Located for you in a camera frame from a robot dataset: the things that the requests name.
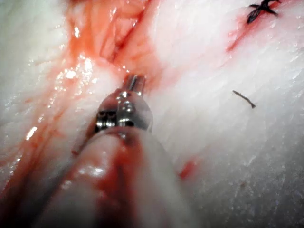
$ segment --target blood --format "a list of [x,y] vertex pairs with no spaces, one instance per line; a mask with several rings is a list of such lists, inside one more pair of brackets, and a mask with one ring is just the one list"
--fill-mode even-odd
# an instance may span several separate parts
[[[119,132],[108,132],[107,135],[113,135],[119,140],[113,155],[98,157],[93,153],[84,154],[62,180],[61,186],[66,182],[71,185],[74,182],[83,182],[88,188],[102,192],[96,201],[96,208],[99,211],[97,214],[100,214],[96,219],[100,227],[136,227],[133,190],[138,168],[144,162],[143,149],[138,135],[133,131],[121,129]],[[92,175],[91,170],[79,172],[86,170],[88,166],[103,172],[100,175],[96,173]],[[65,188],[58,189],[54,197],[65,190]]]
[[[26,182],[31,173],[38,169],[39,161],[43,159],[52,139],[66,137],[60,131],[60,125],[69,107],[90,95],[87,91],[92,85],[93,63],[96,67],[110,70],[113,78],[121,81],[127,72],[148,75],[147,85],[149,81],[155,81],[153,77],[159,77],[149,74],[149,69],[154,69],[158,63],[155,56],[149,52],[149,58],[142,58],[143,49],[152,49],[146,36],[149,20],[144,19],[144,10],[149,4],[147,0],[70,1],[66,11],[69,43],[48,74],[45,91],[37,97],[24,100],[25,104],[35,102],[32,127],[19,145],[6,152],[10,154],[7,160],[18,164],[4,188],[0,189],[1,204],[5,205],[6,211],[5,215],[2,214],[4,217],[20,204]],[[137,32],[137,27],[144,20],[146,25],[141,26],[140,33],[145,34],[145,39],[136,36],[140,38],[138,43],[133,33]],[[139,68],[144,63],[145,69]],[[36,130],[28,136],[33,128]],[[11,198],[14,200],[10,200],[8,194],[13,195]]]
[[[276,10],[278,6],[283,8],[286,7],[287,5],[295,4],[297,1],[299,0],[285,0],[282,1],[283,2],[282,4],[280,4],[279,2],[273,2],[269,4],[269,7],[272,10]],[[257,34],[259,31],[263,29],[266,29],[266,25],[263,22],[265,22],[267,19],[270,19],[270,17],[275,17],[275,16],[273,14],[262,11],[260,15],[257,17],[257,19],[250,24],[247,24],[247,18],[244,17],[244,15],[236,17],[238,29],[231,31],[228,34],[228,37],[235,36],[236,38],[233,40],[232,43],[228,45],[228,47],[226,48],[226,52],[227,53],[233,52],[236,48],[239,47],[242,41],[245,40],[247,37],[250,37],[252,34]]]
[[188,177],[192,176],[195,172],[197,172],[197,168],[201,166],[201,163],[202,159],[198,156],[190,158],[179,173],[179,177],[182,180],[185,180]]

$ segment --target black suture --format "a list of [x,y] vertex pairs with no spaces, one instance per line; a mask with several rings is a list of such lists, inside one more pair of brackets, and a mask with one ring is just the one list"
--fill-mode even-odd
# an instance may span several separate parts
[[240,94],[239,92],[232,90],[233,93],[235,93],[236,95],[242,97],[244,100],[246,100],[252,107],[252,109],[254,109],[256,107],[256,105],[254,103],[252,103],[247,97],[243,96],[242,94]]
[[250,24],[255,19],[257,19],[257,17],[260,15],[260,13],[262,11],[266,11],[268,13],[271,13],[271,14],[274,14],[274,15],[277,16],[277,13],[274,12],[269,7],[269,3],[272,2],[272,1],[277,1],[277,2],[281,3],[280,0],[264,0],[264,1],[261,2],[261,5],[256,5],[256,4],[250,5],[249,7],[253,7],[253,8],[256,8],[256,9],[248,14],[248,16],[247,16],[247,24]]

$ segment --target red blood stain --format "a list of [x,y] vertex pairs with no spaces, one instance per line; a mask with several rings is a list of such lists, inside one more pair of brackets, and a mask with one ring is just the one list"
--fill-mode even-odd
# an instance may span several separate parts
[[202,159],[197,156],[189,159],[188,162],[185,164],[184,168],[179,173],[179,177],[182,180],[185,180],[186,178],[190,177],[197,171],[197,168],[201,166],[201,163]]
[[[96,209],[99,211],[97,214],[100,215],[96,219],[99,220],[100,227],[135,227],[136,208],[133,190],[138,168],[145,162],[143,149],[136,131],[121,129],[117,132],[115,129],[109,129],[106,134],[119,139],[117,151],[100,156],[94,153],[83,154],[63,179],[61,186],[67,182],[71,185],[81,182],[101,193],[96,201]],[[87,167],[103,170],[103,173],[92,175],[91,170],[80,172]],[[54,197],[62,195],[61,191],[65,190],[58,189]]]
[[[276,7],[279,5],[278,2],[274,2],[270,4],[270,8],[275,10]],[[236,36],[235,40],[230,44],[226,51],[232,52],[239,46],[239,44],[252,33],[257,33],[259,30],[262,29],[263,21],[265,21],[269,17],[274,17],[273,14],[269,14],[265,11],[262,11],[260,15],[254,20],[252,23],[247,24],[247,18],[244,16],[237,17],[237,24],[239,25],[240,29],[236,31],[232,31],[229,33],[229,37]]]
[[92,62],[95,66],[112,70],[113,77],[121,80],[126,71],[148,75],[147,85],[149,80],[155,81],[151,78],[159,78],[154,72],[149,74],[157,66],[157,60],[147,36],[148,23],[153,16],[153,9],[150,15],[144,16],[148,4],[147,0],[70,2],[66,12],[70,29],[69,43],[61,58],[54,62],[45,81],[45,91],[24,101],[35,101],[33,127],[28,130],[24,141],[13,151],[7,152],[11,156],[8,160],[14,160],[18,165],[4,189],[0,190],[1,198],[5,199],[2,202],[6,212],[14,210],[20,203],[26,182],[43,159],[51,140],[59,136],[64,140],[65,135],[60,130],[61,121],[69,107],[88,96],[86,91],[92,78],[88,73],[93,70]]

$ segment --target metal instrument jaw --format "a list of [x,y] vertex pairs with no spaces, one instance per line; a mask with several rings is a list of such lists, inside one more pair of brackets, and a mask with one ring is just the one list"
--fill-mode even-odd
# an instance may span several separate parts
[[152,113],[143,99],[145,76],[128,75],[123,86],[110,94],[99,106],[95,132],[110,127],[152,129]]

